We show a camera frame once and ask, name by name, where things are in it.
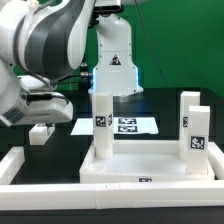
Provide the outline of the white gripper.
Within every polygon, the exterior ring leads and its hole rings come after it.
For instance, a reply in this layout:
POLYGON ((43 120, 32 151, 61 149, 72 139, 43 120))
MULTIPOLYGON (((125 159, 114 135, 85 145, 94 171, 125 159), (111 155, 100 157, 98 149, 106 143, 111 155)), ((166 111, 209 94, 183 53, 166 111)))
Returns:
POLYGON ((73 105, 62 94, 51 91, 42 81, 30 75, 19 77, 28 88, 31 100, 28 112, 16 125, 65 123, 73 118, 73 105))

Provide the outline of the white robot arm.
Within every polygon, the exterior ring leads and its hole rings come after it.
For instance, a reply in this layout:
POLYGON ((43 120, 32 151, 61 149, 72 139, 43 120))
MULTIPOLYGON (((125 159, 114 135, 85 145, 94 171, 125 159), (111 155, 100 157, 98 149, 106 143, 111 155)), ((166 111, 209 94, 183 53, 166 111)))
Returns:
POLYGON ((141 92, 131 27, 118 16, 132 2, 0 0, 0 125, 72 120, 72 103, 54 85, 81 65, 92 27, 97 28, 98 64, 89 92, 118 97, 141 92))

